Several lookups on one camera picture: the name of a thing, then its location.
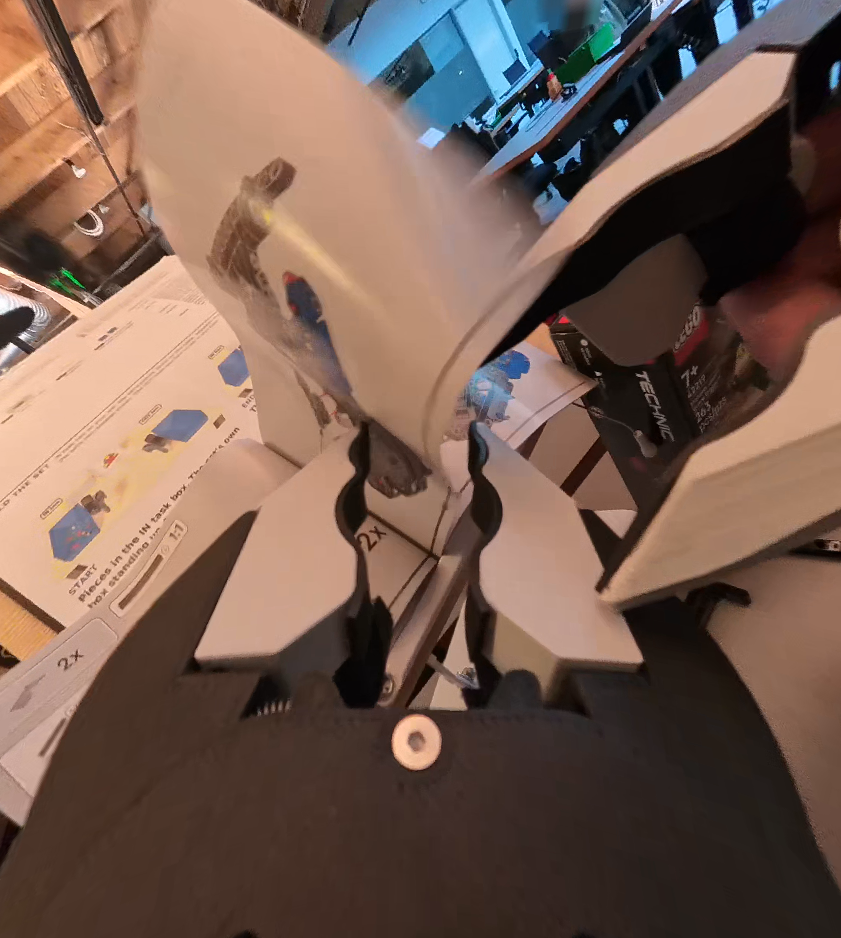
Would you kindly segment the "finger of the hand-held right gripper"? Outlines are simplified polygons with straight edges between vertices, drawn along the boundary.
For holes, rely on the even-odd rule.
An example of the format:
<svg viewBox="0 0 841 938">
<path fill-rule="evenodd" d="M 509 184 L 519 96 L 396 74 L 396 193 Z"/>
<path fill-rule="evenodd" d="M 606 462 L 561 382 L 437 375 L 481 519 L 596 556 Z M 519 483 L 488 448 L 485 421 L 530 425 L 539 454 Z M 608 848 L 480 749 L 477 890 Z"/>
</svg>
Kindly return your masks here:
<svg viewBox="0 0 841 938">
<path fill-rule="evenodd" d="M 796 52 L 754 52 L 592 178 L 510 271 L 489 285 L 448 347 L 426 401 L 438 456 L 474 369 L 555 311 L 590 297 L 661 242 L 788 181 Z"/>
<path fill-rule="evenodd" d="M 841 316 L 749 421 L 701 441 L 637 515 L 597 590 L 623 609 L 841 525 Z"/>
</svg>

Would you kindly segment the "black metal column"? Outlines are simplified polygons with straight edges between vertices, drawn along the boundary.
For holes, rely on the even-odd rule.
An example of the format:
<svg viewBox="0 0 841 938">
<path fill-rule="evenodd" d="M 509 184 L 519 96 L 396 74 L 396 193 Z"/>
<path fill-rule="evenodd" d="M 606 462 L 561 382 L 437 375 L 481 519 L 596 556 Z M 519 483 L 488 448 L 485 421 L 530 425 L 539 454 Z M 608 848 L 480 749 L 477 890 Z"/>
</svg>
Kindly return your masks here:
<svg viewBox="0 0 841 938">
<path fill-rule="evenodd" d="M 104 126 L 106 118 L 57 6 L 53 1 L 23 1 L 23 4 L 86 126 Z"/>
</svg>

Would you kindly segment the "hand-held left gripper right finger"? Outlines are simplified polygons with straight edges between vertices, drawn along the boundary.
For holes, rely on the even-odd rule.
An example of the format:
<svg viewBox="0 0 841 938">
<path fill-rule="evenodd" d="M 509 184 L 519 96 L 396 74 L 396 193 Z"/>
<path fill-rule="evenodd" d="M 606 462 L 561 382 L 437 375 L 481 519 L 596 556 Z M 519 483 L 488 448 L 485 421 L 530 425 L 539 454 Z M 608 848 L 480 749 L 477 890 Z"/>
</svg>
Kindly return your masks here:
<svg viewBox="0 0 841 938">
<path fill-rule="evenodd" d="M 602 563 L 572 499 L 482 424 L 470 429 L 469 473 L 466 645 L 477 679 L 637 673 L 642 651 L 597 593 Z"/>
</svg>

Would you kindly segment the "background wooden table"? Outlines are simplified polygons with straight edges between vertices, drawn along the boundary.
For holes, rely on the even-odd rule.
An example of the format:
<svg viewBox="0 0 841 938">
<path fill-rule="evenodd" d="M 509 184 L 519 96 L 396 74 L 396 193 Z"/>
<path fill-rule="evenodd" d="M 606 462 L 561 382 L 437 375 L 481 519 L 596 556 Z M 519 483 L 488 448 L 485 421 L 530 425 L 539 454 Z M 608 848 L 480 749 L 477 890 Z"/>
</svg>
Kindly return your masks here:
<svg viewBox="0 0 841 938">
<path fill-rule="evenodd" d="M 659 2 L 653 10 L 649 23 L 625 45 L 625 48 L 606 60 L 595 64 L 590 72 L 575 85 L 575 93 L 567 100 L 558 100 L 548 106 L 528 126 L 503 145 L 473 179 L 473 185 L 497 179 L 523 162 L 530 161 L 540 150 L 547 147 L 564 129 L 574 122 L 580 111 L 602 94 L 605 86 L 642 52 L 654 46 L 652 37 L 657 29 L 668 22 L 688 1 Z"/>
</svg>

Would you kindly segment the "white book stand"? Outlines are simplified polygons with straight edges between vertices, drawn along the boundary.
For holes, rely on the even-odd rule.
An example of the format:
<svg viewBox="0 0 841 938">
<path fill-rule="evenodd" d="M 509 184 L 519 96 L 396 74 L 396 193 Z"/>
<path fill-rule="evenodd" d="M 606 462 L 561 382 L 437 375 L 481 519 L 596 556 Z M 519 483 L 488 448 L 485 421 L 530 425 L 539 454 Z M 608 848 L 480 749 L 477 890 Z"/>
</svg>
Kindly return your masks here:
<svg viewBox="0 0 841 938">
<path fill-rule="evenodd" d="M 635 508 L 583 405 L 565 409 L 563 430 L 551 430 L 557 440 L 543 444 L 545 427 L 537 429 L 519 447 L 529 459 L 535 450 L 546 449 L 569 469 L 560 489 L 577 508 L 599 514 L 609 512 L 608 526 L 625 533 Z M 426 683 L 424 672 L 431 653 L 447 645 L 460 615 L 468 576 L 466 555 L 474 539 L 469 510 L 463 510 L 445 546 L 438 567 L 425 580 L 402 614 L 392 640 L 388 670 L 392 684 L 382 695 L 383 704 L 408 704 Z M 57 628 L 30 611 L 24 600 L 0 585 L 0 644 L 16 660 L 25 660 L 51 640 Z"/>
</svg>

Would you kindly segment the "instruction booklet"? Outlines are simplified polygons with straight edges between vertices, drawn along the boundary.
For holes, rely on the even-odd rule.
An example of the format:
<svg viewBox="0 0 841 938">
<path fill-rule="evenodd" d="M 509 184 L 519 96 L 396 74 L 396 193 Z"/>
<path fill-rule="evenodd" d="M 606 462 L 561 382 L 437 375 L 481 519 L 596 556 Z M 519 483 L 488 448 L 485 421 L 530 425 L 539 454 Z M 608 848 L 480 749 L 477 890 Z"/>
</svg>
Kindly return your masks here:
<svg viewBox="0 0 841 938">
<path fill-rule="evenodd" d="M 588 390 L 528 342 L 477 367 L 438 456 L 423 411 L 448 347 L 513 262 L 508 213 L 470 199 L 435 154 L 315 44 L 249 2 L 163 2 L 141 80 L 149 193 L 173 256 L 236 335 L 261 444 L 303 468 L 370 431 L 358 532 L 393 620 L 446 553 L 471 484 L 470 423 L 512 448 Z M 177 505 L 203 522 L 131 619 L 85 616 L 0 677 L 0 812 L 25 824 L 95 675 L 160 595 L 234 522 L 205 481 Z"/>
</svg>

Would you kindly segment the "printed task instruction sheet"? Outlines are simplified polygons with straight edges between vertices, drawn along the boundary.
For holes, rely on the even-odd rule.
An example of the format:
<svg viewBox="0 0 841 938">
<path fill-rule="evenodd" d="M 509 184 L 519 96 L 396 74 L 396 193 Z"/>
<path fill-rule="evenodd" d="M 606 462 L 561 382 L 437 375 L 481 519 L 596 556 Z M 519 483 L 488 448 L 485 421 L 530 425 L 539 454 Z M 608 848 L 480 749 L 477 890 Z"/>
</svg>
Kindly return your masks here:
<svg viewBox="0 0 841 938">
<path fill-rule="evenodd" d="M 174 257 L 0 378 L 0 589 L 56 627 L 131 619 L 203 522 L 205 479 L 237 515 L 297 473 L 261 444 L 239 341 Z"/>
</svg>

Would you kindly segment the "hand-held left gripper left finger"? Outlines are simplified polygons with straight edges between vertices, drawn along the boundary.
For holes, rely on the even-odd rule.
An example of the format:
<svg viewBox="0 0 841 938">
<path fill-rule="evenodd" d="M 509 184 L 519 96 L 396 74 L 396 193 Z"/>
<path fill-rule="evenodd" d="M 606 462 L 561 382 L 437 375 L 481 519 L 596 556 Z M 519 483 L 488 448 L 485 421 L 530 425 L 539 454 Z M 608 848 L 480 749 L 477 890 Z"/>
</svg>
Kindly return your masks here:
<svg viewBox="0 0 841 938">
<path fill-rule="evenodd" d="M 369 432 L 332 444 L 260 505 L 194 657 L 207 668 L 384 669 L 392 619 L 373 597 L 358 532 L 367 520 Z"/>
</svg>

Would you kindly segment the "green flat board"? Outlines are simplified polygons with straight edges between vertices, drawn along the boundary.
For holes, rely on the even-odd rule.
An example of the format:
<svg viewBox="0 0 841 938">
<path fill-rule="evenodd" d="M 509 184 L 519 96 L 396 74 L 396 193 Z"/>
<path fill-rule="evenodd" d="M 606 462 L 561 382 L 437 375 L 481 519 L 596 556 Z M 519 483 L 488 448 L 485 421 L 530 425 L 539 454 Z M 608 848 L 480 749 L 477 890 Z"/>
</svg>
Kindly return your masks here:
<svg viewBox="0 0 841 938">
<path fill-rule="evenodd" d="M 611 22 L 603 22 L 596 31 L 554 68 L 561 85 L 575 85 L 614 50 L 621 34 Z"/>
</svg>

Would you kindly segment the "monster truck toy box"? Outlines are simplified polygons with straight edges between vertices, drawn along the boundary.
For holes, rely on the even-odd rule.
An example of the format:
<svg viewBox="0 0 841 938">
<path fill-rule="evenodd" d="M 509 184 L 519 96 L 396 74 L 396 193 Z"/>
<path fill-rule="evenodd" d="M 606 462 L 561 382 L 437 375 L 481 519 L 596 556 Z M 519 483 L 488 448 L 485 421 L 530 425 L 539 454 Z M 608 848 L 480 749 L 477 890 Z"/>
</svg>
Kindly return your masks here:
<svg viewBox="0 0 841 938">
<path fill-rule="evenodd" d="M 769 385 L 742 336 L 701 304 L 670 351 L 639 365 L 616 364 L 565 313 L 549 330 L 563 363 L 596 382 L 585 408 L 638 508 L 685 447 L 725 427 Z"/>
</svg>

